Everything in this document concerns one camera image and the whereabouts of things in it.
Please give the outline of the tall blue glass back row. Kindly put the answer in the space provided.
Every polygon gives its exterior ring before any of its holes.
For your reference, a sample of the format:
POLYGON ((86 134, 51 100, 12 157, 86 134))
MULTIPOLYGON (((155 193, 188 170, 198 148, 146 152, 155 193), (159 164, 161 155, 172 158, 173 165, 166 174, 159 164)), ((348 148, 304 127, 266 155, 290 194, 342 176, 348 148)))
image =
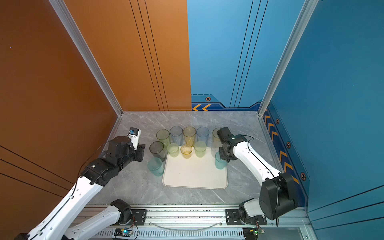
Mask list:
POLYGON ((208 128, 199 127, 197 129, 197 141, 198 142, 204 142, 207 145, 209 135, 210 135, 210 130, 208 128))

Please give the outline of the clear short glass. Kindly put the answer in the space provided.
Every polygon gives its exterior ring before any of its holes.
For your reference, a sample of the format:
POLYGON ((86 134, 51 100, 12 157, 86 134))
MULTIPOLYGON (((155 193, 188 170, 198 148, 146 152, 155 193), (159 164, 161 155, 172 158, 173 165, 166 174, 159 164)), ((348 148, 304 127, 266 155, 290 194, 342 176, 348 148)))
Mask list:
POLYGON ((222 146, 221 142, 213 142, 212 143, 212 145, 211 145, 211 154, 212 154, 213 158, 216 157, 216 154, 217 154, 217 152, 220 151, 220 147, 221 146, 222 146))

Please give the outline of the teal glass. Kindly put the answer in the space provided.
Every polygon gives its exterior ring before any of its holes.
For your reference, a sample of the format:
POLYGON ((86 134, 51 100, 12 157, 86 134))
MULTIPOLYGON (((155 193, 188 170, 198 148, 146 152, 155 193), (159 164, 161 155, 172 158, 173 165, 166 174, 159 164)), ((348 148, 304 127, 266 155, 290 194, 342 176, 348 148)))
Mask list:
POLYGON ((149 160, 147 167, 157 177, 164 174, 164 165, 160 158, 152 158, 149 160))
POLYGON ((215 155, 215 166, 217 169, 222 170, 227 166, 227 161, 220 158, 220 152, 217 152, 215 155))

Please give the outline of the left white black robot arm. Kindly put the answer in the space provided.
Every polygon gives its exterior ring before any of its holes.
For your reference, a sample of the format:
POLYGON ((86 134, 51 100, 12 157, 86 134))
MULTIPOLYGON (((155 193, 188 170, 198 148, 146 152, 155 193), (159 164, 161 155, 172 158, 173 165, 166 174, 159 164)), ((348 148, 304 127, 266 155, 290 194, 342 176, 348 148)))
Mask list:
POLYGON ((100 213, 72 227, 88 202, 131 162, 142 162, 145 145, 139 144, 141 131, 134 129, 128 136, 118 136, 108 142, 108 148, 89 163, 75 185, 47 217, 17 240, 88 240, 106 227, 126 225, 133 218, 131 206, 115 200, 100 213))

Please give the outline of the left green circuit board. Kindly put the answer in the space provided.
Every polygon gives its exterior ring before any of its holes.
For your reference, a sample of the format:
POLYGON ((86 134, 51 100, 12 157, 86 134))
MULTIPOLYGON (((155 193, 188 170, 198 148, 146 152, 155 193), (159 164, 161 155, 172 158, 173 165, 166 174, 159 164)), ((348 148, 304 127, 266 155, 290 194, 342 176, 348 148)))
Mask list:
POLYGON ((123 229, 115 229, 114 231, 114 238, 130 238, 133 236, 134 231, 132 229, 123 228, 123 229))

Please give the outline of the dark smoky grey glass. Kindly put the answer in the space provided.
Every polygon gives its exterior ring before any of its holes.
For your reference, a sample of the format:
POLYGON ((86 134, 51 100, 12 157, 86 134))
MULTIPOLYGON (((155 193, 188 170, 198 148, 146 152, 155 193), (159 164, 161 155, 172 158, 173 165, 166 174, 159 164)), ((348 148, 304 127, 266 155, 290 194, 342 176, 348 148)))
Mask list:
POLYGON ((150 152, 155 158, 161 159, 162 162, 166 160, 165 146, 160 141, 155 141, 150 145, 150 152))

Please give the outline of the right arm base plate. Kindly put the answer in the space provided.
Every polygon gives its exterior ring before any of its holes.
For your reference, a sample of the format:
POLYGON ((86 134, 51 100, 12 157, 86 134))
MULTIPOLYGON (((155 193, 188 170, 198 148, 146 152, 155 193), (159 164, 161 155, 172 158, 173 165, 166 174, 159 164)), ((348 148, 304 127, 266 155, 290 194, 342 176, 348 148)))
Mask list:
POLYGON ((265 226, 267 219, 265 216, 246 217, 245 213, 240 209, 225 210, 226 223, 228 226, 249 225, 249 226, 265 226))

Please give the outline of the short yellow glass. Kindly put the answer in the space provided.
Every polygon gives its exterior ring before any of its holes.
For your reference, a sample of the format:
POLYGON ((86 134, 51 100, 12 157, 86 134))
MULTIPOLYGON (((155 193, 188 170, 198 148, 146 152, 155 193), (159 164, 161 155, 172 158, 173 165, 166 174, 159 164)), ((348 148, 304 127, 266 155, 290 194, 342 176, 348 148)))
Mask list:
POLYGON ((185 159, 189 159, 192 156, 193 147, 189 144, 185 144, 181 146, 180 151, 185 159))

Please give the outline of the short pale green glass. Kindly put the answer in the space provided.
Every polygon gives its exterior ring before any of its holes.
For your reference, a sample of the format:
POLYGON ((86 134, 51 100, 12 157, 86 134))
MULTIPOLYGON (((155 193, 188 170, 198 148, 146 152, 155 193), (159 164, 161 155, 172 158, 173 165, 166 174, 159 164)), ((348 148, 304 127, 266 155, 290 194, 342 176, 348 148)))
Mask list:
POLYGON ((171 143, 168 145, 167 151, 171 157, 175 158, 179 155, 179 145, 171 143))

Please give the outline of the tall green glass back row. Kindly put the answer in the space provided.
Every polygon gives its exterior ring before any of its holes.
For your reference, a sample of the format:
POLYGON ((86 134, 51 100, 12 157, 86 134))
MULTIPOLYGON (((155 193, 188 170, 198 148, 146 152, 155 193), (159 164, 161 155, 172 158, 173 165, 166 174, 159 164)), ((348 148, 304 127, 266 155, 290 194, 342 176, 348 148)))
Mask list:
POLYGON ((167 129, 161 129, 156 133, 157 139, 162 142, 165 148, 171 143, 170 132, 167 129))

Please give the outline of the tall amber glass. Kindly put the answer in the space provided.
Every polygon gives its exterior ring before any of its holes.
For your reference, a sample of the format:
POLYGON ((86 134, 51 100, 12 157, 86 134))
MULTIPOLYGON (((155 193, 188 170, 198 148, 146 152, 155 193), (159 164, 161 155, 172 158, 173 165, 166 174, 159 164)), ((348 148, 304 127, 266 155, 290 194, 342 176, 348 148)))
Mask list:
POLYGON ((213 132, 212 132, 212 135, 213 135, 213 143, 214 142, 221 142, 220 141, 220 138, 219 138, 219 136, 218 136, 218 131, 220 130, 220 128, 215 128, 214 130, 213 130, 213 132))

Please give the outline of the left aluminium corner post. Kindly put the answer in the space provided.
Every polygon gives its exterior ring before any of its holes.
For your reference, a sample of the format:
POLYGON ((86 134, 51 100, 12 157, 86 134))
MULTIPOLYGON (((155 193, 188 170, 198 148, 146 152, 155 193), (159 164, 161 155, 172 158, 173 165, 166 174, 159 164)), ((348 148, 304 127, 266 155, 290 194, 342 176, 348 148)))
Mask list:
POLYGON ((71 37, 79 53, 87 64, 89 70, 93 74, 107 100, 112 106, 113 110, 118 117, 123 115, 123 109, 117 100, 112 88, 110 87, 105 75, 103 74, 99 64, 97 63, 91 49, 89 48, 85 38, 83 37, 79 27, 77 26, 74 18, 72 17, 70 10, 68 9, 64 1, 49 0, 55 13, 59 17, 67 33, 71 37))

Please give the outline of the short light green glass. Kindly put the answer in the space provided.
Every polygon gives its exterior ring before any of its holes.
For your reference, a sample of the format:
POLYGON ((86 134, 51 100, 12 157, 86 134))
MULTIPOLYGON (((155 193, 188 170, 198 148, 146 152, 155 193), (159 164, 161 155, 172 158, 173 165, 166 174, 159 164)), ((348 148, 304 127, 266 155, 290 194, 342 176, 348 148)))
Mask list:
POLYGON ((202 158, 206 154, 207 144, 204 141, 198 141, 195 143, 194 149, 196 156, 202 158))

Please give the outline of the right green circuit board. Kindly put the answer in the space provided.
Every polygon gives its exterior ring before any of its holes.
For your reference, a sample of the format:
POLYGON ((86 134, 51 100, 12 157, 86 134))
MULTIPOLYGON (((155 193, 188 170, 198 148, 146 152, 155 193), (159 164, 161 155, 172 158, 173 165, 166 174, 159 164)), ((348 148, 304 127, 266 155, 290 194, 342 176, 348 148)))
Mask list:
POLYGON ((265 233, 263 228, 243 228, 243 236, 245 240, 258 240, 265 233))

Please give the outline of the white rectangular plastic tray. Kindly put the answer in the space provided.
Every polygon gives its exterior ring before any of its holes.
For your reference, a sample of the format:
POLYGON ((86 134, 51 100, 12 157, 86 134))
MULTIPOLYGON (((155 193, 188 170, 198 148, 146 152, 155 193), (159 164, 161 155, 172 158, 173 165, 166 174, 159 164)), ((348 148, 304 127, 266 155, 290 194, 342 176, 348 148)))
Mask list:
POLYGON ((228 186, 227 168, 216 168, 211 148, 201 158, 195 152, 188 159, 181 153, 167 155, 162 183, 166 187, 224 190, 228 186))

